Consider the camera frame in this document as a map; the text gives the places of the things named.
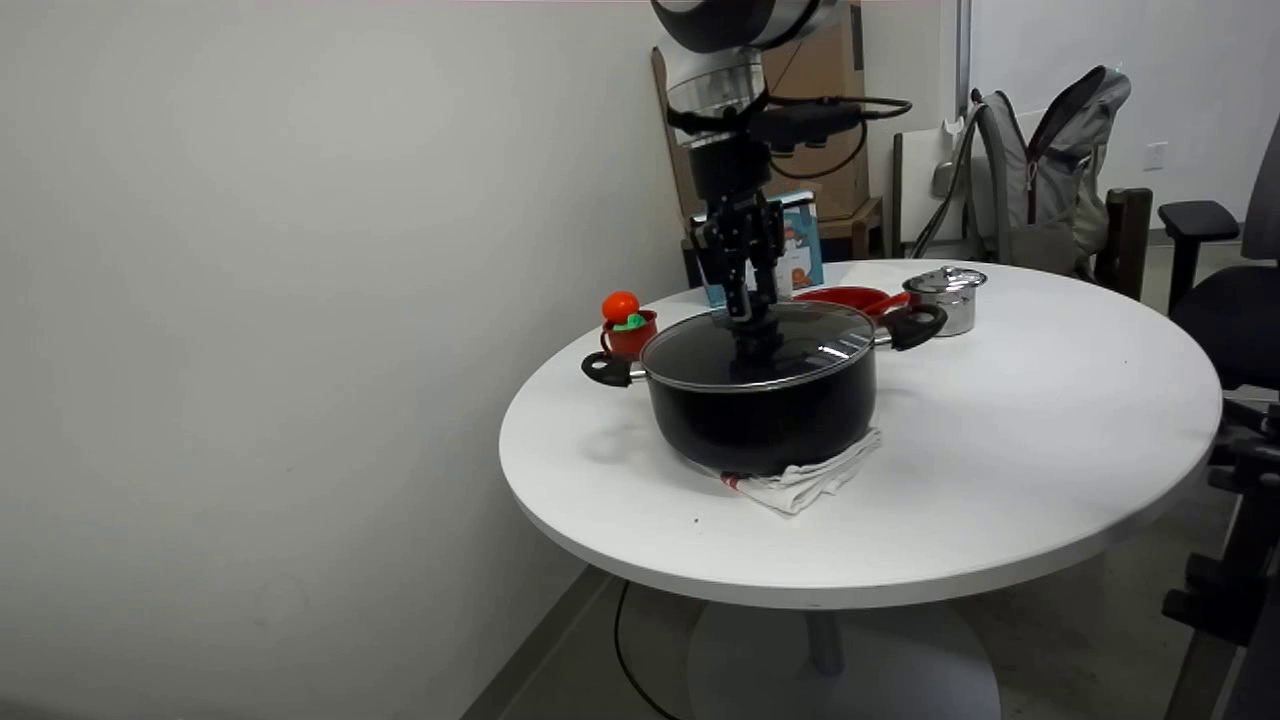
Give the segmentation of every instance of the table pedestal base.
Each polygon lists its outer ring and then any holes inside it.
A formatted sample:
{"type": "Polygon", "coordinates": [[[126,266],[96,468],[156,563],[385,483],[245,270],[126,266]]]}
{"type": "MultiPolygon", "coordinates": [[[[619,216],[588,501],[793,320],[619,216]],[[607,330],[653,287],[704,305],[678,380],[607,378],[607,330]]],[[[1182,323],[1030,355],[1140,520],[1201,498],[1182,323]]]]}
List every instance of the table pedestal base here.
{"type": "Polygon", "coordinates": [[[950,608],[847,616],[710,608],[689,649],[691,720],[1002,720],[975,631],[950,608]]]}

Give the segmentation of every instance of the red object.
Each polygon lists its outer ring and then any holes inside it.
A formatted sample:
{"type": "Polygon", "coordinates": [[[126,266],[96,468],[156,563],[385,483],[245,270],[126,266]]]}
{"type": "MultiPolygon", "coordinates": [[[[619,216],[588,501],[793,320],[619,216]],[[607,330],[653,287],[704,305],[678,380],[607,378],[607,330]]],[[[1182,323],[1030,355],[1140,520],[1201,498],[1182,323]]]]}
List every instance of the red object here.
{"type": "Polygon", "coordinates": [[[637,362],[658,333],[658,313],[639,313],[639,316],[644,316],[644,330],[634,330],[634,333],[611,333],[611,323],[605,320],[601,350],[625,362],[637,362]]]}
{"type": "Polygon", "coordinates": [[[605,323],[625,323],[634,313],[639,313],[639,298],[627,287],[616,287],[601,302],[605,323]]]}
{"type": "Polygon", "coordinates": [[[819,287],[819,292],[805,292],[801,302],[861,310],[874,320],[879,320],[879,316],[890,316],[898,310],[911,310],[908,292],[890,298],[879,287],[819,287]]]}

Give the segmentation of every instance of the black pot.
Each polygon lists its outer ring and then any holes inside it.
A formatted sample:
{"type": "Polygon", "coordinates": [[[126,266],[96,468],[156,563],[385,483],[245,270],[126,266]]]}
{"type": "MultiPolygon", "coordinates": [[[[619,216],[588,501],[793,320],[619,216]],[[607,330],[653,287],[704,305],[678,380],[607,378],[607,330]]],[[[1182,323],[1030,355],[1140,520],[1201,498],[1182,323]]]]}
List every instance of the black pot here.
{"type": "MultiPolygon", "coordinates": [[[[945,330],[918,305],[879,320],[892,350],[918,350],[945,330]]],[[[729,478],[777,478],[819,463],[867,436],[876,414],[876,323],[835,305],[777,305],[763,323],[691,316],[666,330],[639,355],[666,441],[729,478]]],[[[591,351],[586,373],[634,385],[634,366],[591,351]]]]}

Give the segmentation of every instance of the office chair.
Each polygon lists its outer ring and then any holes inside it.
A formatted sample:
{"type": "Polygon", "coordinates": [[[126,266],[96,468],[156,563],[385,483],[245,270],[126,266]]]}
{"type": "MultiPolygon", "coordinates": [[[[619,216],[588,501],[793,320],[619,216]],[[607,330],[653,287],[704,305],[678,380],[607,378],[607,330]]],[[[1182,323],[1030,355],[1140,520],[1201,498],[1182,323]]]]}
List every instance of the office chair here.
{"type": "MultiPolygon", "coordinates": [[[[1280,259],[1280,125],[1272,129],[1245,230],[1214,202],[1163,206],[1177,246],[1168,316],[1218,366],[1223,388],[1280,392],[1280,266],[1223,270],[1192,287],[1209,241],[1239,236],[1245,257],[1280,259]]],[[[1163,616],[1195,629],[1168,720],[1278,720],[1280,718],[1280,414],[1230,400],[1209,483],[1236,492],[1223,556],[1192,556],[1184,589],[1163,595],[1163,616]]]]}

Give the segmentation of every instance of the white cloth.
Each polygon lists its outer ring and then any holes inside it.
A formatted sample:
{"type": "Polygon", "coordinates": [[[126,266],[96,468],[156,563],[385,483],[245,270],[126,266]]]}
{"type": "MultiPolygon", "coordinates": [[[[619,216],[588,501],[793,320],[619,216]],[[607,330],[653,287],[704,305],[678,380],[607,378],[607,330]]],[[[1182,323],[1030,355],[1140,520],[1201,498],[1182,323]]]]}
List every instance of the white cloth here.
{"type": "Polygon", "coordinates": [[[879,433],[874,427],[864,441],[847,445],[842,456],[823,463],[789,463],[781,478],[747,478],[747,480],[725,480],[725,483],[781,515],[801,515],[818,501],[835,498],[876,445],[879,445],[879,433]]]}

